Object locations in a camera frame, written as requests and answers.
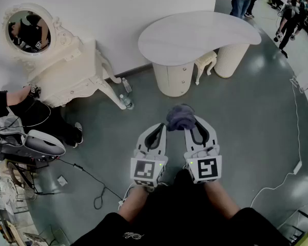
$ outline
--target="white wall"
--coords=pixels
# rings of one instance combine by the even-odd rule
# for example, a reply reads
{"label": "white wall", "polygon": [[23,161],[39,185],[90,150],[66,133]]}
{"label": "white wall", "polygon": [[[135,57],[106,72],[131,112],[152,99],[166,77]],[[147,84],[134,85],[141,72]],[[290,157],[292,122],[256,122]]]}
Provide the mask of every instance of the white wall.
{"label": "white wall", "polygon": [[1,37],[5,10],[20,3],[37,3],[59,16],[63,27],[81,40],[95,38],[115,74],[145,65],[138,51],[138,37],[152,22],[180,12],[214,10],[216,0],[0,0],[0,88],[15,88],[25,77],[7,61]]}

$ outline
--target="jeans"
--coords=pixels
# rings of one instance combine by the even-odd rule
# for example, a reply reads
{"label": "jeans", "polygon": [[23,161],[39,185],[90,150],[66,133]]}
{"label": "jeans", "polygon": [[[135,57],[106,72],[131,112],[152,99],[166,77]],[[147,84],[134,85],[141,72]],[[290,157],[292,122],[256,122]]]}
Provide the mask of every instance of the jeans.
{"label": "jeans", "polygon": [[238,18],[243,18],[251,0],[232,0],[232,11],[230,15],[236,16]]}

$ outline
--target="gray cloth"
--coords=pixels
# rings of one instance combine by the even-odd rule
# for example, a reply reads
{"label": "gray cloth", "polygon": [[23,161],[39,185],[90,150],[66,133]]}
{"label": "gray cloth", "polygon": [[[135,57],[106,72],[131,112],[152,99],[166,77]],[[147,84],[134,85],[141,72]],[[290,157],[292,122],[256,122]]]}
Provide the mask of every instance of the gray cloth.
{"label": "gray cloth", "polygon": [[196,122],[194,110],[186,104],[174,106],[166,116],[166,120],[169,122],[168,131],[193,129]]}

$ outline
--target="plastic bottle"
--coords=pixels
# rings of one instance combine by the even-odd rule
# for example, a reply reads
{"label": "plastic bottle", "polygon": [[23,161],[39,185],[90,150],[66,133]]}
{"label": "plastic bottle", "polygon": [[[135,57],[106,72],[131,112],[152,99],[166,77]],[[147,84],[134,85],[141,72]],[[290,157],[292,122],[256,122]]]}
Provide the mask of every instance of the plastic bottle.
{"label": "plastic bottle", "polygon": [[122,83],[124,85],[125,91],[127,91],[127,93],[130,93],[132,91],[132,88],[128,82],[128,80],[126,80],[124,77],[122,78]]}
{"label": "plastic bottle", "polygon": [[134,108],[134,104],[131,99],[127,96],[120,95],[121,102],[127,107],[127,109],[132,110]]}

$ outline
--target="white device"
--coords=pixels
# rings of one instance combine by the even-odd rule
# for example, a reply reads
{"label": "white device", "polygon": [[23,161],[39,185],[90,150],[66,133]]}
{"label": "white device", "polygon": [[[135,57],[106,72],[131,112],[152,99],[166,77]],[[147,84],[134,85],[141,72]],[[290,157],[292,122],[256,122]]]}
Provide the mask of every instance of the white device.
{"label": "white device", "polygon": [[[195,116],[198,130],[184,130],[187,152],[186,167],[194,183],[205,183],[221,178],[222,157],[213,127]],[[165,156],[166,126],[156,124],[143,132],[131,158],[130,178],[137,185],[157,187],[162,178],[168,157]]]}
{"label": "white device", "polygon": [[195,116],[195,130],[184,130],[187,152],[184,154],[186,168],[194,183],[205,183],[221,178],[222,157],[219,155],[216,131],[205,120]]}
{"label": "white device", "polygon": [[131,159],[130,178],[137,185],[156,187],[160,182],[168,157],[165,156],[166,126],[156,124],[143,132]]}

